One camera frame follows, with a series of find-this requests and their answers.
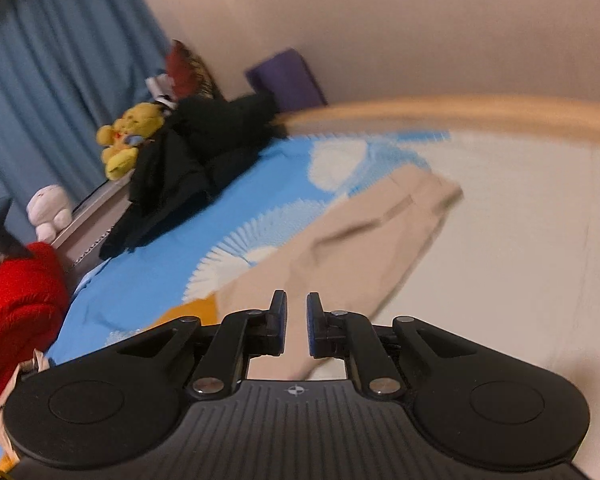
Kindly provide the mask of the beige and mustard jacket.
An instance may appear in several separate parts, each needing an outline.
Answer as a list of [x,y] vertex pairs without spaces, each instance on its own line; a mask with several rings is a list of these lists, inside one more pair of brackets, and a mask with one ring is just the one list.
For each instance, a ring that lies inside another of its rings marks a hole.
[[216,296],[224,316],[287,295],[284,352],[251,359],[237,391],[188,388],[205,325],[184,316],[27,377],[8,397],[14,479],[415,479],[429,456],[400,398],[362,396],[309,352],[306,296],[372,314],[437,235],[460,187],[414,166],[319,218]]

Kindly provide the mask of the black clothes pile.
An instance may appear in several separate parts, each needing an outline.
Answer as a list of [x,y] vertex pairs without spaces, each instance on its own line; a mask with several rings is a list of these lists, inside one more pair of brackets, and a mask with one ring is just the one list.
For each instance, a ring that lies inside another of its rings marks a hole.
[[106,260],[153,242],[212,204],[280,133],[274,96],[188,96],[140,149],[129,206],[100,244]]

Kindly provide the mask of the blue fan pattern bedsheet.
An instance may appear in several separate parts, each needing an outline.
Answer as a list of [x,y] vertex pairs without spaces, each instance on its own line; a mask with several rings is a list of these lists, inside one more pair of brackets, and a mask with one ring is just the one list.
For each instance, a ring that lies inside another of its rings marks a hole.
[[468,132],[280,141],[208,209],[88,274],[50,358],[114,344],[208,297],[409,166],[463,196],[376,322],[411,314],[570,379],[591,408],[577,462],[600,479],[599,145]]

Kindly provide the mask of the red folded blanket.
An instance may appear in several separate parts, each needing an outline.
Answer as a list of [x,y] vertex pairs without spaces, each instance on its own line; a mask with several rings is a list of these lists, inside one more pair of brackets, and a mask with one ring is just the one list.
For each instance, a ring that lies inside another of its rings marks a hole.
[[28,246],[32,256],[0,264],[0,395],[18,364],[54,342],[69,310],[65,271],[54,248]]

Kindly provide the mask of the yellow plush toys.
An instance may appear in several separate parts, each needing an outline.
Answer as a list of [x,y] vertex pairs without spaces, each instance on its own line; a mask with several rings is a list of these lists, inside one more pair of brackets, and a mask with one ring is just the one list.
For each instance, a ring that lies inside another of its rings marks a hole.
[[101,126],[96,132],[96,142],[102,147],[100,159],[106,178],[117,181],[133,170],[140,147],[163,124],[161,106],[141,102],[126,110],[112,125]]

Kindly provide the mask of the white plush toy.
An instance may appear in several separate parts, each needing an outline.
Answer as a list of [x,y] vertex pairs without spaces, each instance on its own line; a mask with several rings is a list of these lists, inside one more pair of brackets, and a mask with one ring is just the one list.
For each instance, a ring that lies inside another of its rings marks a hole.
[[72,222],[72,207],[65,189],[47,185],[34,193],[27,204],[27,216],[39,242],[50,244]]

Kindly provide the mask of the purple bag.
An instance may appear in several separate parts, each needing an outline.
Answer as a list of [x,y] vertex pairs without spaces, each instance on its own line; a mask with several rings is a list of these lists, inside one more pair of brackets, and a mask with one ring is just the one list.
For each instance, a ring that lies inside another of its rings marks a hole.
[[281,112],[298,112],[327,105],[308,63],[297,50],[276,53],[246,70],[245,77],[254,91],[270,92]]

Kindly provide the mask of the dark red cushion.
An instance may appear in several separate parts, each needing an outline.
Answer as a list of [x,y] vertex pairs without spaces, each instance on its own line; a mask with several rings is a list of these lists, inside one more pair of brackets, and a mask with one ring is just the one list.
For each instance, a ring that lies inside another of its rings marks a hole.
[[173,40],[166,55],[166,74],[172,82],[175,99],[189,96],[219,100],[222,94],[202,58],[180,40]]

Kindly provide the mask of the blue curtain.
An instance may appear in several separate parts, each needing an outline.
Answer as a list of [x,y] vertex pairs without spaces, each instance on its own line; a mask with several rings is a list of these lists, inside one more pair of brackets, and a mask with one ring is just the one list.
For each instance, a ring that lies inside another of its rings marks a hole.
[[105,180],[97,129],[146,101],[169,40],[145,0],[0,0],[0,198],[35,239],[27,203],[58,184],[79,203]]

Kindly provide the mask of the wooden bed frame rail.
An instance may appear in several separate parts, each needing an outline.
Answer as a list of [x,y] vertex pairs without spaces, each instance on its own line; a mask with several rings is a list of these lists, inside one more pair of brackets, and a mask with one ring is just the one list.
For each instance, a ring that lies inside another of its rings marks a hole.
[[380,122],[523,134],[600,146],[600,103],[516,94],[458,94],[341,103],[281,114],[290,132]]

